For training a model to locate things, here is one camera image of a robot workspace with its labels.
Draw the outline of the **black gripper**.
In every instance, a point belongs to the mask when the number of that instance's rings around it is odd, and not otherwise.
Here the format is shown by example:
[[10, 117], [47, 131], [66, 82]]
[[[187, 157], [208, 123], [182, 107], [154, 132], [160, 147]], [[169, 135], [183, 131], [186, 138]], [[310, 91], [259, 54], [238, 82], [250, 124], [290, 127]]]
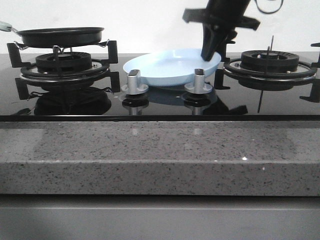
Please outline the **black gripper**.
[[223, 50], [227, 44], [235, 43], [235, 28], [258, 29], [260, 21], [244, 16], [249, 3], [248, 0], [210, 0], [206, 8], [184, 10], [182, 19], [186, 23], [202, 24], [204, 61], [210, 61], [218, 48]]

